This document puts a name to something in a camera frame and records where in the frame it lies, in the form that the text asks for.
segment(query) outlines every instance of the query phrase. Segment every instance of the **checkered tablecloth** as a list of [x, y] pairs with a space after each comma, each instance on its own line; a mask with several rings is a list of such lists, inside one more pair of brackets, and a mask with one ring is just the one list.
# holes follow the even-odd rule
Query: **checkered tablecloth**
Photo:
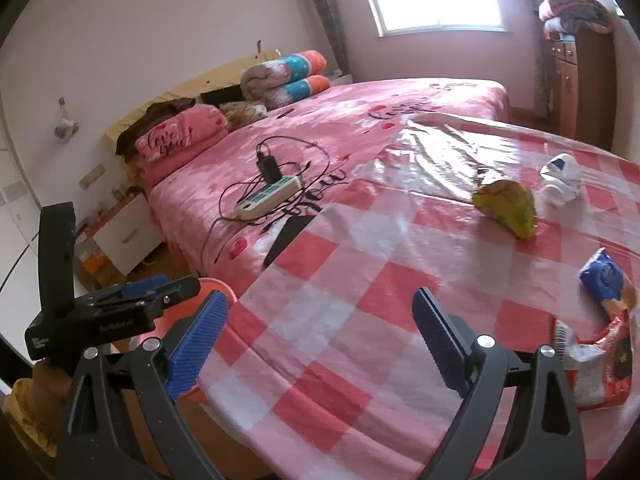
[[[408, 480], [424, 468], [461, 401], [413, 322], [419, 287], [476, 333], [532, 351], [549, 342], [552, 316], [581, 337], [603, 327], [577, 277], [599, 247], [639, 283], [638, 166], [499, 123], [441, 114], [419, 123], [232, 307], [201, 373], [212, 408], [286, 478]], [[470, 204], [478, 162], [537, 192], [540, 167], [564, 152], [582, 167], [583, 197], [553, 209], [536, 193], [535, 239], [517, 240]], [[590, 477], [637, 418], [638, 382], [625, 406], [581, 415]], [[511, 399], [478, 470], [491, 464]]]

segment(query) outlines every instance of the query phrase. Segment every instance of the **drawer handle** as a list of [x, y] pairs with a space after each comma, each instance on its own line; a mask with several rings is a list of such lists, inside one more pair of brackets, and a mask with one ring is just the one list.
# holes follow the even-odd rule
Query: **drawer handle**
[[140, 229], [133, 229], [132, 232], [129, 233], [129, 235], [127, 235], [126, 238], [124, 238], [124, 240], [122, 241], [123, 244], [128, 244], [130, 241], [133, 240], [133, 238], [140, 232]]

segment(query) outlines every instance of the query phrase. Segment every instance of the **headboard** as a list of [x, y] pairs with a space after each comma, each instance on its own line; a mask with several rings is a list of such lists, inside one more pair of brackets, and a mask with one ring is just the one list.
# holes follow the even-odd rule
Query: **headboard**
[[[282, 56], [277, 48], [271, 50], [265, 50], [260, 54], [253, 54], [241, 59], [237, 59], [230, 63], [226, 63], [219, 67], [209, 70], [204, 74], [196, 76], [188, 81], [185, 81], [171, 90], [160, 94], [159, 96], [144, 103], [141, 107], [136, 108], [119, 121], [113, 123], [107, 131], [104, 133], [109, 149], [115, 153], [116, 143], [120, 134], [129, 128], [134, 122], [141, 118], [146, 109], [153, 103], [159, 103], [163, 101], [170, 101], [180, 97], [199, 97], [204, 92], [210, 92], [219, 88], [225, 88], [227, 86], [233, 86], [240, 84], [242, 78], [242, 71], [252, 66], [262, 63], [263, 61], [278, 59]], [[125, 164], [121, 160], [123, 169], [131, 180], [136, 179], [137, 169], [130, 164]]]

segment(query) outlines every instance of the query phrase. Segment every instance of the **white power strip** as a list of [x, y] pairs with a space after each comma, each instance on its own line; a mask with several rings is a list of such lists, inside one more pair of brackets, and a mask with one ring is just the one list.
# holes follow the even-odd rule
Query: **white power strip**
[[302, 183], [296, 176], [283, 176], [275, 184], [263, 187], [250, 197], [236, 204], [236, 215], [241, 220], [257, 220], [291, 198], [302, 189]]

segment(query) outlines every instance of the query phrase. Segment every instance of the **brown wardrobe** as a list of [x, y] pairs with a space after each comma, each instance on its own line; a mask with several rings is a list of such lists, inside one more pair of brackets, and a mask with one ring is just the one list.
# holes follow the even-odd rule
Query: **brown wardrobe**
[[616, 51], [612, 34], [582, 29], [549, 41], [553, 133], [610, 150], [616, 123]]

